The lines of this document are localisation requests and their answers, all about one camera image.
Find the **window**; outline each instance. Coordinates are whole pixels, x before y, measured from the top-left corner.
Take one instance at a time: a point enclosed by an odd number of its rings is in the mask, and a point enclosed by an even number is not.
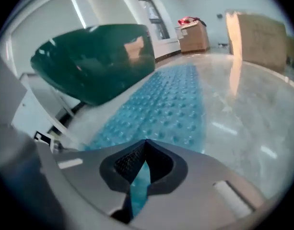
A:
[[[162,20],[152,0],[139,0],[139,3],[147,12],[157,38],[159,40],[170,38],[164,21]]]

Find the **window pane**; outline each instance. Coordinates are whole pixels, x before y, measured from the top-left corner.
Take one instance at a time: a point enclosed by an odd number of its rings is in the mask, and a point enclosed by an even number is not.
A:
[[[165,26],[163,24],[151,24],[152,27],[154,28],[154,31],[156,33],[157,39],[162,40],[162,39],[168,39],[169,36],[165,33]]]
[[[146,10],[149,19],[160,19],[159,14],[151,2],[140,0],[139,3]]]

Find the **glossy green surface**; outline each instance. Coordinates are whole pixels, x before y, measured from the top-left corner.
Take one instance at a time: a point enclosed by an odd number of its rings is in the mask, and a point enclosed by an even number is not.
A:
[[[88,27],[44,43],[31,65],[46,82],[91,105],[101,105],[154,71],[144,25]]]

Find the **green container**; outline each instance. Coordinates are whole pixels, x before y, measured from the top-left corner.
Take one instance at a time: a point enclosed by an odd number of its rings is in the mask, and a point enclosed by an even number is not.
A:
[[[101,105],[154,71],[155,59],[145,25],[110,24],[50,39],[31,65],[59,91]]]

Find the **blue textured mat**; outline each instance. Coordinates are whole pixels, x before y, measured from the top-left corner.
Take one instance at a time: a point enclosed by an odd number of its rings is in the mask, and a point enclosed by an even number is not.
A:
[[[205,130],[203,112],[196,67],[162,68],[107,121],[86,150],[150,138],[201,152]],[[149,184],[145,163],[131,185],[134,215],[145,203]]]

